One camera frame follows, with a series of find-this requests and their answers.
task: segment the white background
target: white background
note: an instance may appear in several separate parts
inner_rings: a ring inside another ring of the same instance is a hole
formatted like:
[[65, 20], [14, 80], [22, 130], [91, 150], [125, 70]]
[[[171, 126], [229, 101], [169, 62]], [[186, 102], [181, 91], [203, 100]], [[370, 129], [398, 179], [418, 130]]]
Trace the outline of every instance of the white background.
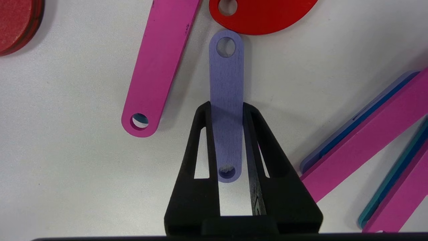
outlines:
[[[120, 119], [151, 3], [47, 0], [35, 37], [0, 57], [0, 240], [164, 235], [193, 115], [209, 99], [208, 43], [223, 28], [203, 0], [159, 129], [132, 137]], [[428, 66], [427, 13], [426, 0], [320, 0], [285, 30], [242, 36], [244, 100], [296, 168], [402, 73]], [[360, 232], [415, 129], [318, 203], [322, 232]], [[243, 158], [240, 179], [220, 183], [222, 215], [251, 214]], [[428, 199], [418, 210], [402, 230], [428, 231]]]

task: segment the red wooden disc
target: red wooden disc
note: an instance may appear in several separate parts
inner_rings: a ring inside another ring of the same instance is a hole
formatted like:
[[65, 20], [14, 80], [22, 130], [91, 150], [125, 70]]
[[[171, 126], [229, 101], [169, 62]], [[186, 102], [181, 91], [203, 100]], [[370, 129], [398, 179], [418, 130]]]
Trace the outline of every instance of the red wooden disc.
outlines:
[[236, 0], [231, 16], [220, 13], [221, 0], [210, 0], [211, 16], [223, 27], [237, 33], [260, 35], [282, 30], [301, 19], [317, 0]]
[[24, 47], [40, 26], [44, 0], [0, 0], [0, 56]]

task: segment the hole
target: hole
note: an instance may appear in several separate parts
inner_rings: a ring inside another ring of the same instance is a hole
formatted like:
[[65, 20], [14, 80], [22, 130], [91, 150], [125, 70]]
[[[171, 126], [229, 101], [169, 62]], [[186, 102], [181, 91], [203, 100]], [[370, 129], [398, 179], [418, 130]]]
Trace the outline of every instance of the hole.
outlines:
[[198, 155], [196, 156], [196, 168], [194, 179], [210, 178], [208, 167], [208, 145], [207, 145], [207, 129], [201, 129], [199, 136]]
[[221, 0], [218, 3], [218, 10], [224, 16], [232, 16], [238, 9], [238, 3], [236, 0]]
[[235, 42], [233, 39], [224, 37], [217, 42], [217, 53], [223, 58], [229, 58], [235, 53]]
[[230, 164], [226, 164], [218, 169], [218, 174], [224, 179], [232, 178], [235, 176], [235, 172], [235, 167]]
[[136, 130], [143, 130], [149, 125], [149, 120], [145, 115], [136, 113], [132, 116], [131, 125]]
[[263, 164], [263, 170], [265, 171], [265, 176], [267, 178], [270, 178], [268, 169], [266, 168], [265, 159], [263, 158], [262, 151], [260, 150], [260, 146], [258, 146], [258, 147], [259, 147], [259, 151], [260, 151], [260, 157], [262, 158], [262, 164]]

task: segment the red disc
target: red disc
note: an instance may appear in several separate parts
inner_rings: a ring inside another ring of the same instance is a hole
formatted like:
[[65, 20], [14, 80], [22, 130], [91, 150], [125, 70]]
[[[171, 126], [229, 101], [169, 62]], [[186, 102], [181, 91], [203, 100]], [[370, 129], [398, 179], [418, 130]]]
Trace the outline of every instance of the red disc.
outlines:
[[0, 0], [0, 56], [24, 47], [40, 26], [44, 0]]
[[220, 13], [221, 0], [210, 0], [211, 16], [223, 27], [237, 33], [260, 35], [282, 30], [301, 19], [317, 0], [236, 0], [231, 16]]

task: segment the black plastic bracket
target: black plastic bracket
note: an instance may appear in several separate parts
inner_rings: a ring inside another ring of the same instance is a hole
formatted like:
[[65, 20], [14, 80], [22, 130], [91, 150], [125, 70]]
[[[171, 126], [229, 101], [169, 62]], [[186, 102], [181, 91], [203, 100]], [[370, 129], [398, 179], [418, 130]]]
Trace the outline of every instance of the black plastic bracket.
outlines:
[[[260, 112], [243, 105], [253, 216], [221, 217], [211, 104], [193, 119], [177, 181], [166, 210], [167, 235], [253, 235], [317, 233], [322, 213], [282, 151]], [[200, 130], [206, 127], [210, 177], [194, 179]], [[270, 178], [263, 169], [260, 150]]]

